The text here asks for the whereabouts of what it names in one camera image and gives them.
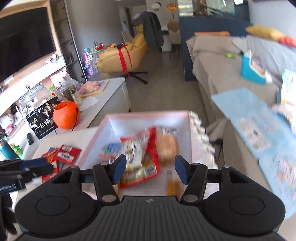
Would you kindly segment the orange shredded snack pack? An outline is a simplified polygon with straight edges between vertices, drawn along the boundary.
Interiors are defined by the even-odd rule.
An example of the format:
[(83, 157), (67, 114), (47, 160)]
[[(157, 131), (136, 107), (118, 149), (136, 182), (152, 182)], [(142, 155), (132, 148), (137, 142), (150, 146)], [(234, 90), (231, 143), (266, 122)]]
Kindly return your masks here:
[(166, 195), (176, 196), (178, 199), (181, 198), (184, 192), (184, 185), (182, 182), (173, 175), (172, 170), (166, 171)]

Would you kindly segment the blue white milk snack pack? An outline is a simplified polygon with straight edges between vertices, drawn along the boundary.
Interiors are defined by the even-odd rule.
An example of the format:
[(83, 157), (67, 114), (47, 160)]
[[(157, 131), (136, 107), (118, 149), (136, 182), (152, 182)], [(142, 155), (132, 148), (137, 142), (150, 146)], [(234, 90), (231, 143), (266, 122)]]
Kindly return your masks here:
[(119, 155), (120, 143), (110, 143), (104, 153), (99, 157), (103, 161), (113, 162)]

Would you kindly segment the small red sachet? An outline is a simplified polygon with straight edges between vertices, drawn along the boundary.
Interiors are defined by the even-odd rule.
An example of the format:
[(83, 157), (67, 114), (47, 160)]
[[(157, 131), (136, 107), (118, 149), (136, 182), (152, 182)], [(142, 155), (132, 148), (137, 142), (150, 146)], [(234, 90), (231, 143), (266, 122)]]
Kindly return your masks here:
[(56, 152), (53, 160), (57, 162), (62, 162), (64, 164), (73, 165), (76, 162), (81, 151), (81, 149), (69, 145), (62, 145), (60, 149)]

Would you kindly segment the large red roast duck bag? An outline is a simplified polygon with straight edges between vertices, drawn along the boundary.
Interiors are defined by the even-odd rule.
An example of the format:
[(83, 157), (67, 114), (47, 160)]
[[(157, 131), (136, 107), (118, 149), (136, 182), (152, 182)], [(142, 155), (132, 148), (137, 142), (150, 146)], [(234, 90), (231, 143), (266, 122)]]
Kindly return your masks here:
[(156, 148), (155, 126), (133, 136), (120, 138), (121, 154), (126, 156), (126, 169), (120, 180), (120, 188), (125, 189), (150, 180), (160, 173)]

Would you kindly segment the round cake clear wrapper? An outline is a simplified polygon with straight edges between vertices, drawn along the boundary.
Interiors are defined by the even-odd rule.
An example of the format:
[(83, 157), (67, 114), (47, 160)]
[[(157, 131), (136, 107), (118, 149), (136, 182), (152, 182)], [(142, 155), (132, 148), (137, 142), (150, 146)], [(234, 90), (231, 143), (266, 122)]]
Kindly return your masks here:
[(174, 162), (175, 156), (179, 154), (178, 139), (174, 135), (157, 133), (156, 148), (161, 165), (169, 165)]

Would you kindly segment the teal thermos bottle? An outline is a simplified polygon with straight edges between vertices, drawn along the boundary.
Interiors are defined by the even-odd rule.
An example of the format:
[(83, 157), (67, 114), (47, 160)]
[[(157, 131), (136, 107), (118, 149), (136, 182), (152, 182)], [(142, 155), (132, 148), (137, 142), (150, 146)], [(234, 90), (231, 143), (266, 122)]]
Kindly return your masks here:
[(0, 140), (0, 151), (6, 157), (7, 160), (19, 159), (19, 156), (10, 147), (8, 142), (2, 138)]

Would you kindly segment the orange pumpkin bucket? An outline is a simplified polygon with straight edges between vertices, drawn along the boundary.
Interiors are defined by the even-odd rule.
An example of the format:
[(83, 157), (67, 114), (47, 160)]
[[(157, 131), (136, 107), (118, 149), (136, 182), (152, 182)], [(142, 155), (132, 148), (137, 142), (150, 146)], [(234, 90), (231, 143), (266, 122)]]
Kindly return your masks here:
[(73, 130), (80, 121), (80, 109), (75, 102), (64, 101), (55, 106), (53, 121), (57, 127)]

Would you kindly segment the glass jar with nuts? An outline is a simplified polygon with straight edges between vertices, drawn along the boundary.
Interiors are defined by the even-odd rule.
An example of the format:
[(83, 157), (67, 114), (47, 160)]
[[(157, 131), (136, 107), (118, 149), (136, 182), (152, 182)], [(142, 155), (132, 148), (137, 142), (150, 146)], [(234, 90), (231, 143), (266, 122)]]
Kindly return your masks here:
[(24, 118), (36, 108), (53, 98), (51, 92), (41, 83), (32, 88), (27, 85), (26, 88), (28, 91), (19, 100), (20, 111)]

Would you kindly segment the white side table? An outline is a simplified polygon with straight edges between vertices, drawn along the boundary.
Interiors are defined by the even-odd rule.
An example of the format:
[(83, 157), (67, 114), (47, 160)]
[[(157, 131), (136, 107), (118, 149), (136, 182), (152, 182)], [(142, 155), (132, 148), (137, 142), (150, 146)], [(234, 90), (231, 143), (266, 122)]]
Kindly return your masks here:
[(81, 117), (75, 131), (98, 126), (109, 113), (130, 111), (130, 96), (125, 78), (105, 80), (107, 86), (102, 93), (82, 99)]

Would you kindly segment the pink plush toy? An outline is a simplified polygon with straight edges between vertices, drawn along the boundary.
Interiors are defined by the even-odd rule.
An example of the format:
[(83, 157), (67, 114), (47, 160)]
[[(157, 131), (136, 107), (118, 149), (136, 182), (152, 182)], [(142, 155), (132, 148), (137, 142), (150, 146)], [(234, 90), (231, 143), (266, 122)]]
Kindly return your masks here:
[(100, 87), (104, 86), (106, 84), (105, 81), (88, 81), (85, 84), (81, 86), (81, 88), (78, 90), (79, 94), (91, 94), (93, 92), (96, 92), (100, 89)]

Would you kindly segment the television screen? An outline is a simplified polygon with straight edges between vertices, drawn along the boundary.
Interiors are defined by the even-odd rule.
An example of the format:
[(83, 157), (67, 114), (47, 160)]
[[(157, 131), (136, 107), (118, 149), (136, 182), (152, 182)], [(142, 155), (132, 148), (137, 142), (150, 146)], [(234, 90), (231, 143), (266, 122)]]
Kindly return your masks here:
[(56, 51), (47, 8), (1, 18), (1, 82), (32, 62)]

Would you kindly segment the dark coat on stand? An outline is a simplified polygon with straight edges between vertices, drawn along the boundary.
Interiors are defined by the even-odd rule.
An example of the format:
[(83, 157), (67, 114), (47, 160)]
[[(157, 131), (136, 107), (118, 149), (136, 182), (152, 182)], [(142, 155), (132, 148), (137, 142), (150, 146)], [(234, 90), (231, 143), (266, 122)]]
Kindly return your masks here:
[(144, 11), (133, 20), (132, 25), (143, 25), (143, 34), (148, 47), (162, 51), (164, 38), (159, 18), (155, 13)]

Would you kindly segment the blue cabinet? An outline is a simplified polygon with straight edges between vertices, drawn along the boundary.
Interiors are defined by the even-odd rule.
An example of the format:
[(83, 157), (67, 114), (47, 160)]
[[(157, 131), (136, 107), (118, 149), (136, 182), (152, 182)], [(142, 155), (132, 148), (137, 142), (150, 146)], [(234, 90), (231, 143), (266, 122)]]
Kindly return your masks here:
[(231, 44), (231, 37), (246, 36), (245, 28), (251, 25), (248, 21), (216, 16), (180, 17), (179, 24), (186, 81), (196, 79), (194, 64), (199, 53), (239, 53)]

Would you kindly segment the yellow cushion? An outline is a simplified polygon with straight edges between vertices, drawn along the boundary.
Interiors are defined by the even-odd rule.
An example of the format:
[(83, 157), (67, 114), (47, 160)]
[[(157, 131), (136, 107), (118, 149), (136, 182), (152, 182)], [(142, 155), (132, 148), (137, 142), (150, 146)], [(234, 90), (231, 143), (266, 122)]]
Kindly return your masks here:
[(278, 42), (279, 39), (285, 37), (284, 33), (266, 26), (251, 25), (245, 28), (245, 30), (250, 35), (254, 35), (260, 38), (264, 38), (264, 39), (268, 39), (276, 42)]

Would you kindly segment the glass aquarium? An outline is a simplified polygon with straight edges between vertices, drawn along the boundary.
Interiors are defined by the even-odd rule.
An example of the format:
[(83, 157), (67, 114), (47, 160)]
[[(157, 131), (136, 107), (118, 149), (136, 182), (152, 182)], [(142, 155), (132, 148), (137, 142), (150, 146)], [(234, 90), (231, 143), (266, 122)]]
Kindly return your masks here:
[(231, 15), (249, 17), (248, 1), (206, 0), (177, 1), (179, 16)]

